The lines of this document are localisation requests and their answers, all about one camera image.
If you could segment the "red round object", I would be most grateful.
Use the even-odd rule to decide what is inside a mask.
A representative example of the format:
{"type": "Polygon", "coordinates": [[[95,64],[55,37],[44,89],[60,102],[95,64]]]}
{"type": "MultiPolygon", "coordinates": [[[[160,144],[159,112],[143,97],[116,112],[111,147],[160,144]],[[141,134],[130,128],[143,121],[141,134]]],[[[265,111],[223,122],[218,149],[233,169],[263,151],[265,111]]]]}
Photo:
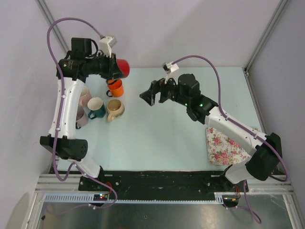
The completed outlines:
{"type": "Polygon", "coordinates": [[[129,63],[125,59],[117,59],[117,64],[123,73],[123,78],[128,77],[130,73],[130,66],[129,63]]]}

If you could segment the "orange mug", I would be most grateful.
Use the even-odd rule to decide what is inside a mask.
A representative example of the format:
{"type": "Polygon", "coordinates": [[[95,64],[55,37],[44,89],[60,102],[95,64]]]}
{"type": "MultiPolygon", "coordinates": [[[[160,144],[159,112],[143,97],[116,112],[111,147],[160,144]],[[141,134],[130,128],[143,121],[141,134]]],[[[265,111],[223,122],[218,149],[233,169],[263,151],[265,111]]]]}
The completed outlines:
{"type": "Polygon", "coordinates": [[[124,87],[121,79],[109,80],[107,86],[108,90],[106,95],[108,97],[121,97],[124,94],[124,87]]]}

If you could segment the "cream mug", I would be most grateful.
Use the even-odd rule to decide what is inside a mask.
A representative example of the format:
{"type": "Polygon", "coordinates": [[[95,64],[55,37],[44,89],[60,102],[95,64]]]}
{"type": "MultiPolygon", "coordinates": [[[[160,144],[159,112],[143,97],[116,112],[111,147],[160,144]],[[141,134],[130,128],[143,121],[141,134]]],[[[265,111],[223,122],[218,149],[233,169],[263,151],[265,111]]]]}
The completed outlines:
{"type": "Polygon", "coordinates": [[[108,122],[112,122],[115,118],[122,116],[125,111],[125,106],[123,102],[119,99],[111,99],[107,103],[106,108],[108,112],[108,122]]]}

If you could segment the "dark green mug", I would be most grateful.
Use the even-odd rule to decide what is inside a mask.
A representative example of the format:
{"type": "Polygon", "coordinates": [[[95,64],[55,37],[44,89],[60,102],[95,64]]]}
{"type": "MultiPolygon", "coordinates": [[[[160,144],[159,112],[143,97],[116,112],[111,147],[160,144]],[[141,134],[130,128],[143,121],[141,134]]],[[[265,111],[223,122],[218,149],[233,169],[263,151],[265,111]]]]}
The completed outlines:
{"type": "Polygon", "coordinates": [[[89,100],[87,104],[90,112],[88,113],[88,118],[93,120],[95,118],[103,118],[106,114],[106,108],[104,102],[99,97],[94,97],[89,100]]]}

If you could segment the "pink mug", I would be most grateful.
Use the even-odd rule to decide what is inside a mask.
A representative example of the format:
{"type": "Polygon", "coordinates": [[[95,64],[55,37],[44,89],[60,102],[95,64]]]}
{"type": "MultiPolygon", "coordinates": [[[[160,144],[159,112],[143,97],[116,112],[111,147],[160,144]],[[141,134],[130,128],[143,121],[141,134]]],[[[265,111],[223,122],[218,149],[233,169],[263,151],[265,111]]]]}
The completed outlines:
{"type": "Polygon", "coordinates": [[[88,102],[91,99],[92,99],[92,95],[91,95],[91,92],[90,92],[89,88],[87,86],[84,86],[82,91],[81,91],[80,98],[79,98],[79,106],[87,107],[88,102]]]}

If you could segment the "purple mug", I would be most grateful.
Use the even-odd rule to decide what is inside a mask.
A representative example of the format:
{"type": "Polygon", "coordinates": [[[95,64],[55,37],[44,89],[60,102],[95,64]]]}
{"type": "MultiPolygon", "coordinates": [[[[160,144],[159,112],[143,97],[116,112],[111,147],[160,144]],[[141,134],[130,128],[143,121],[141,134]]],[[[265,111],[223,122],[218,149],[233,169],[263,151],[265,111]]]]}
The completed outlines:
{"type": "Polygon", "coordinates": [[[87,114],[82,107],[78,107],[77,115],[76,115],[76,129],[81,129],[82,127],[86,126],[89,122],[87,114]]]}

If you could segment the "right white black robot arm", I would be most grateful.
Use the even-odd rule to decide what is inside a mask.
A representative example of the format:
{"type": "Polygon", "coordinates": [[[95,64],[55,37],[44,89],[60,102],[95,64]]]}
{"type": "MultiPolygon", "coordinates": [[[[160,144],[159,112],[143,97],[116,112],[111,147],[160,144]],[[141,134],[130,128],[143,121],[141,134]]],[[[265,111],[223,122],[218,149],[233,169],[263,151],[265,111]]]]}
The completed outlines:
{"type": "Polygon", "coordinates": [[[281,139],[277,134],[267,135],[253,130],[227,116],[217,102],[201,94],[200,84],[193,74],[182,74],[177,81],[154,80],[140,98],[153,106],[156,94],[160,94],[160,103],[171,100],[185,106],[193,121],[215,128],[250,155],[249,159],[230,165],[222,173],[220,185],[223,190],[232,191],[237,183],[250,178],[265,181],[272,177],[282,159],[281,139]]]}

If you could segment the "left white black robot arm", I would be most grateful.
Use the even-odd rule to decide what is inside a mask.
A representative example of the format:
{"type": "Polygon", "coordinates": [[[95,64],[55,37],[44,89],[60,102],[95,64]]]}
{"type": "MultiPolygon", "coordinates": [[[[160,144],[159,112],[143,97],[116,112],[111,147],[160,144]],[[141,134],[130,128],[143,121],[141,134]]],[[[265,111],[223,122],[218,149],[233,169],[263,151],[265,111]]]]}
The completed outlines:
{"type": "Polygon", "coordinates": [[[99,41],[96,54],[92,54],[91,39],[72,38],[71,50],[56,62],[58,77],[57,102],[53,122],[47,136],[40,137],[40,145],[54,156],[74,163],[81,172],[90,177],[89,185],[95,190],[105,187],[105,177],[99,175],[101,167],[87,155],[88,142],[76,137],[76,116],[79,99],[86,78],[98,74],[105,80],[125,77],[112,47],[113,36],[99,41]]]}

